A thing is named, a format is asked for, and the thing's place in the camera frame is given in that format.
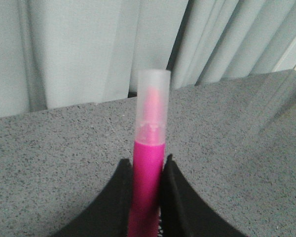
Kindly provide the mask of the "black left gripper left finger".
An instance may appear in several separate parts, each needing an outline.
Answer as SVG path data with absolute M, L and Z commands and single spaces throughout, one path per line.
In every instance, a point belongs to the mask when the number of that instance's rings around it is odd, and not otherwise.
M 132 200 L 132 166 L 121 159 L 118 166 L 90 205 L 54 237 L 125 237 Z

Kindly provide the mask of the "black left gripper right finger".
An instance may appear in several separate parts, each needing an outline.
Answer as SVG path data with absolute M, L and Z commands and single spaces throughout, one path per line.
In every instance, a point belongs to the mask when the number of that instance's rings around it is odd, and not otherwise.
M 168 155 L 160 185 L 164 237 L 244 237 L 191 187 L 173 155 Z

